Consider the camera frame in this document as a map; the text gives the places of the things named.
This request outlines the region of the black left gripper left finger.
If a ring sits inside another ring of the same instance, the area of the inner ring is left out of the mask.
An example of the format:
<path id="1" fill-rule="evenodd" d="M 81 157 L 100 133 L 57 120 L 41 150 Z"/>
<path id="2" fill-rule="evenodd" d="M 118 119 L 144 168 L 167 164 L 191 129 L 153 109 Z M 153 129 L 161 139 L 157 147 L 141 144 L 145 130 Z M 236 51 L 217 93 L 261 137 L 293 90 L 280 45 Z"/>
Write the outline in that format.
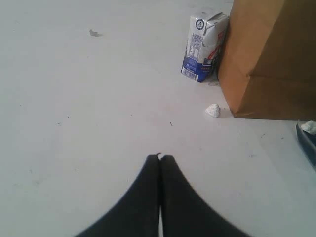
<path id="1" fill-rule="evenodd" d="M 160 161 L 146 157 L 137 178 L 120 200 L 78 237 L 157 237 L 160 212 Z"/>

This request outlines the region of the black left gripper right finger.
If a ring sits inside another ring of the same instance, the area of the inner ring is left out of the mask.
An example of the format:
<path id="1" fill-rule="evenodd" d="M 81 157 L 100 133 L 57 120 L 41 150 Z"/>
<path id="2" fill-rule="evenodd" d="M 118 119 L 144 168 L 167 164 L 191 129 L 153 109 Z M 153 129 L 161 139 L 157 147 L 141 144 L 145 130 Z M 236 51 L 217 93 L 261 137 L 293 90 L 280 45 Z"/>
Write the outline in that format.
<path id="1" fill-rule="evenodd" d="M 247 237 L 213 210 L 192 188 L 175 158 L 160 160 L 162 227 L 165 237 Z"/>

